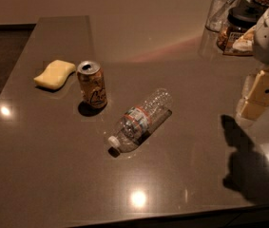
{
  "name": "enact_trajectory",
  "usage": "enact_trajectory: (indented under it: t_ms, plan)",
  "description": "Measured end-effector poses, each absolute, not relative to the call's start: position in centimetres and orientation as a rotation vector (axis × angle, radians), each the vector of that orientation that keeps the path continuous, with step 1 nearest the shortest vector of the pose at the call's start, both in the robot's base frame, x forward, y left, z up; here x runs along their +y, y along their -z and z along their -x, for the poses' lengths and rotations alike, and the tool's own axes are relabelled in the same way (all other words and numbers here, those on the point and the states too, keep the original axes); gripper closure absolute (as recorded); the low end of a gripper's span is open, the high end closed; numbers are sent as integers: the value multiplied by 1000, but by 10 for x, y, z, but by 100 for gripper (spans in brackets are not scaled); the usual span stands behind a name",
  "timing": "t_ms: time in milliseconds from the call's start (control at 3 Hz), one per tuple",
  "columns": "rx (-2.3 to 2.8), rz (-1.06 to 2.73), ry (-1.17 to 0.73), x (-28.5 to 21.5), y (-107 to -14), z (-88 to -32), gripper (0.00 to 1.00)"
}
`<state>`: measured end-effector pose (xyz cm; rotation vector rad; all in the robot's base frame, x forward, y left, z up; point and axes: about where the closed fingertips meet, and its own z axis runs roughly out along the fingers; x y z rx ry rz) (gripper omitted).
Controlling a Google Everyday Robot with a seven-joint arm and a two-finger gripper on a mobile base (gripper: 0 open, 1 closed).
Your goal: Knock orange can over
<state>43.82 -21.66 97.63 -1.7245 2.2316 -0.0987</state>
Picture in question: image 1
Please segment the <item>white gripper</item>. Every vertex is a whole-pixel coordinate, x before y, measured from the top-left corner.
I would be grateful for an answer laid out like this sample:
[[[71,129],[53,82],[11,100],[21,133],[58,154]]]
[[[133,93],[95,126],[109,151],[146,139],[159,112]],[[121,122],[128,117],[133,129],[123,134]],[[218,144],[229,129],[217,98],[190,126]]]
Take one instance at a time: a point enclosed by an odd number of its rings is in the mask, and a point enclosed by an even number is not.
[[[247,128],[269,108],[269,67],[246,77],[236,108],[236,122]]]

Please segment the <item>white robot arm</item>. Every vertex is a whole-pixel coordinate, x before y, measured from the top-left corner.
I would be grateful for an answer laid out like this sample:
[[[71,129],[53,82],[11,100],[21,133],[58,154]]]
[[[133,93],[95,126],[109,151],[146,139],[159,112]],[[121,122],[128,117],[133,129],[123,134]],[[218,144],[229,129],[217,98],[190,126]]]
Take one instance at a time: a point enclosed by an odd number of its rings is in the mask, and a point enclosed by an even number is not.
[[[269,8],[255,26],[233,43],[232,49],[251,52],[262,63],[257,74],[246,77],[236,109],[236,121],[247,127],[269,108]]]

